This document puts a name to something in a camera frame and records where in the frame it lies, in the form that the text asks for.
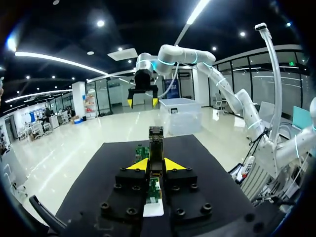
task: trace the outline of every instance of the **black metal block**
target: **black metal block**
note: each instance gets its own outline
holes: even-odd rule
[[[175,169],[167,172],[165,181],[167,187],[181,187],[196,184],[198,177],[192,169]]]
[[[143,218],[148,187],[115,184],[105,203],[100,204],[101,216],[110,220],[138,223]]]
[[[146,182],[146,173],[144,170],[121,168],[119,173],[115,176],[115,181],[121,185],[142,186]]]
[[[171,207],[172,223],[185,224],[211,217],[211,204],[205,200],[196,184],[193,187],[187,185],[168,188],[167,195]]]

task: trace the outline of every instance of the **yellow triangle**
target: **yellow triangle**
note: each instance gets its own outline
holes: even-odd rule
[[[157,103],[158,103],[158,98],[153,98],[153,107],[155,107]]]
[[[168,158],[164,158],[164,162],[166,164],[166,170],[173,170],[173,169],[186,169],[185,167],[177,164],[176,162],[173,162],[172,160],[169,160]]]
[[[128,99],[127,102],[129,104],[129,106],[132,108],[133,100],[132,99]]]
[[[140,169],[140,170],[146,170],[147,169],[147,162],[148,162],[148,158],[145,158],[143,160],[141,160],[140,162],[137,162],[136,164],[133,164],[132,166],[130,166],[129,168],[126,169]]]

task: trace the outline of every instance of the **cable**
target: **cable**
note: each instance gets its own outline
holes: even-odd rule
[[[283,194],[283,196],[281,197],[281,199],[285,198],[285,196],[286,196],[286,194],[288,193],[288,191],[289,191],[289,190],[292,188],[292,186],[294,185],[294,183],[295,183],[297,177],[299,176],[299,174],[301,173],[301,171],[302,171],[302,169],[303,169],[303,166],[305,165],[305,162],[307,161],[307,157],[308,157],[309,154],[310,154],[310,152],[308,151],[308,152],[307,152],[307,156],[305,157],[305,160],[304,160],[303,164],[301,165],[300,170],[297,172],[297,175],[295,176],[295,178],[294,178],[292,184],[288,187],[288,189],[287,189],[286,192]]]
[[[170,83],[168,89],[167,89],[163,94],[159,95],[158,98],[161,98],[161,97],[165,96],[165,94],[167,94],[167,93],[169,92],[169,90],[171,89],[171,87],[172,87],[172,85],[173,85],[174,80],[175,80],[176,77],[177,77],[178,68],[179,68],[179,63],[177,63],[176,71],[175,71],[175,73],[174,73],[174,75],[173,75],[172,81],[171,81],[171,83]]]

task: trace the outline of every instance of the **person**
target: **person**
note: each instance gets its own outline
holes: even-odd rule
[[[45,116],[46,116],[46,122],[49,122],[49,117],[50,117],[50,115],[51,115],[51,112],[50,112],[50,110],[49,110],[49,108],[48,107],[46,107],[45,108]]]

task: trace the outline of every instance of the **white pillar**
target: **white pillar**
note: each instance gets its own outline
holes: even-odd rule
[[[201,106],[209,106],[208,77],[206,74],[192,69],[195,101]]]
[[[85,82],[78,81],[72,84],[73,89],[73,99],[76,115],[79,118],[85,116],[85,109],[83,105],[83,98],[85,97]]]

